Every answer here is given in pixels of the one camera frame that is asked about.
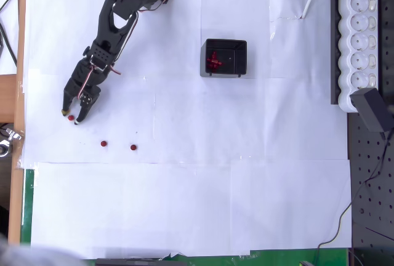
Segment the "black box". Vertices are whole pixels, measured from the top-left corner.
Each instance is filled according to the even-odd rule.
[[[207,39],[201,48],[202,77],[241,77],[246,74],[245,40]]]

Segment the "power strip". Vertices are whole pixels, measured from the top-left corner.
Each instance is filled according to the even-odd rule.
[[[341,38],[338,47],[338,104],[345,112],[357,112],[350,95],[365,87],[378,87],[378,0],[339,0]]]

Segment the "metal pegboard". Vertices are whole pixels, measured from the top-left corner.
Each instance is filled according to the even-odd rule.
[[[378,0],[379,91],[394,105],[394,0]],[[369,132],[357,113],[348,116],[352,196],[375,169],[385,142]],[[352,205],[353,246],[394,257],[394,139],[389,142],[380,175],[364,185]]]
[[[382,169],[378,168],[379,176],[362,184],[381,160],[385,141],[380,134],[369,132],[357,113],[348,117],[352,195],[363,185],[352,205],[353,221],[369,229],[365,243],[380,233],[394,245],[394,140],[389,142]],[[361,246],[355,236],[353,229],[353,245]]]
[[[357,224],[353,225],[353,240],[356,256],[367,265],[394,265],[394,241],[388,245],[386,238],[380,235],[370,237],[369,230]]]

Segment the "robotic arm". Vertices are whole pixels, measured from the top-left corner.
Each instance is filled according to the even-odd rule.
[[[76,97],[81,101],[81,111],[75,124],[81,123],[89,113],[100,95],[97,86],[106,80],[121,55],[135,25],[142,7],[147,10],[159,0],[105,0],[98,19],[97,37],[92,45],[83,53],[80,60],[64,88],[62,114],[70,112],[70,106]],[[122,28],[114,25],[114,14],[120,16],[127,23]]]

